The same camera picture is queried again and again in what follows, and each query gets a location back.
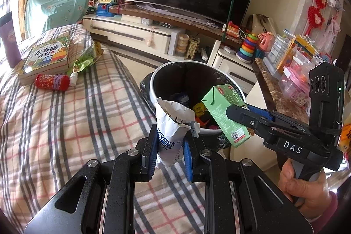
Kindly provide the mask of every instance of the trash can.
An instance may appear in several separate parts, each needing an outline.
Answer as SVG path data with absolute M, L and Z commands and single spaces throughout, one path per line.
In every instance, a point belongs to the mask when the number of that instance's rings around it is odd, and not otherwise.
M 189 107 L 201 102 L 205 94 L 213 87 L 230 84 L 245 101 L 240 87 L 227 74 L 207 64 L 182 60 L 169 62 L 160 66 L 155 72 L 146 76 L 140 83 L 143 98 L 155 114 L 155 102 L 158 97 L 171 100 L 175 93 L 189 96 Z M 200 137 L 209 149 L 219 150 L 230 146 L 222 130 L 200 129 Z

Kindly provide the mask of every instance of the blue printed logo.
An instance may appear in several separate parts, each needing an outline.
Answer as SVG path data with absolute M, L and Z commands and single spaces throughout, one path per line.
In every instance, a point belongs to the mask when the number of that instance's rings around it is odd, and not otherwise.
M 170 142 L 157 128 L 158 138 L 160 140 L 160 146 L 162 149 L 168 150 L 174 146 L 174 142 Z

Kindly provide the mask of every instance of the plaid bedsheet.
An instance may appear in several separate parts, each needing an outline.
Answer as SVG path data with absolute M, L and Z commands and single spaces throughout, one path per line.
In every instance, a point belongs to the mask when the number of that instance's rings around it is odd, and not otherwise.
M 19 44 L 68 32 L 71 61 L 92 44 L 74 24 Z M 66 92 L 21 86 L 0 48 L 0 208 L 23 233 L 27 223 L 88 160 L 113 160 L 148 135 L 154 122 L 129 71 L 108 49 Z M 202 233 L 204 184 L 190 184 L 179 162 L 136 184 L 137 233 Z

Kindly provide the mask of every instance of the human hand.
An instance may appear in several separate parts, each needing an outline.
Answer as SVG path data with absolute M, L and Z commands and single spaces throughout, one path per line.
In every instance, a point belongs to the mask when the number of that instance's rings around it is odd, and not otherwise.
M 302 197 L 305 201 L 302 205 L 296 205 L 307 219 L 313 219 L 322 215 L 329 207 L 331 196 L 328 191 L 328 183 L 322 170 L 317 181 L 307 182 L 294 179 L 295 171 L 291 160 L 288 159 L 283 165 L 278 187 L 292 201 L 291 196 Z

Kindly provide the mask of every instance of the pink sleeve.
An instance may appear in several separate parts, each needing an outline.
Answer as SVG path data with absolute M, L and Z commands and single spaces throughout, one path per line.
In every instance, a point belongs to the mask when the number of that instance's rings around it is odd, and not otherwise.
M 338 197 L 332 191 L 329 192 L 331 196 L 331 202 L 327 210 L 315 221 L 311 222 L 315 234 L 317 234 L 333 216 L 335 210 L 338 208 Z

